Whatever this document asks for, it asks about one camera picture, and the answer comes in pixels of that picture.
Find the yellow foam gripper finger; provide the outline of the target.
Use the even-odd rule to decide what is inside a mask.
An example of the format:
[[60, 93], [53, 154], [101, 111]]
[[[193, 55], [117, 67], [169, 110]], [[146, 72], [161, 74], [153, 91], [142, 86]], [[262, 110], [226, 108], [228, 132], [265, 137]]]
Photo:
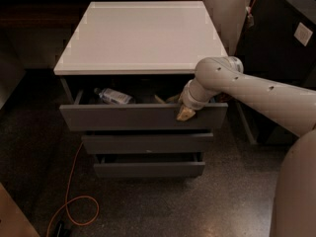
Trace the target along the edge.
[[178, 121], [187, 121], [191, 119], [196, 114], [196, 111], [185, 106], [181, 105], [179, 112], [177, 114], [177, 120]]

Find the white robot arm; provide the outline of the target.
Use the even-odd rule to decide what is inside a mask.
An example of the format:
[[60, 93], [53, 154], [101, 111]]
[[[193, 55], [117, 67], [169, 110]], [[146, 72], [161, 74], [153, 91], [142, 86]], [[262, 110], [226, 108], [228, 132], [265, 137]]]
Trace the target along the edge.
[[278, 174], [270, 237], [316, 237], [316, 92], [246, 75], [233, 56], [208, 57], [186, 84], [177, 119], [190, 119], [220, 93], [297, 136]]

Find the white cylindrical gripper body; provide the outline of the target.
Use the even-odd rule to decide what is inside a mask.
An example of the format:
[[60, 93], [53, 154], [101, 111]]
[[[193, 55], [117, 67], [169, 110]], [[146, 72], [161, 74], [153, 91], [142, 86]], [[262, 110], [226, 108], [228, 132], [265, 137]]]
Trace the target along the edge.
[[187, 108], [199, 111], [213, 96], [213, 90], [205, 89], [197, 79], [193, 79], [185, 85], [180, 96], [180, 102]]

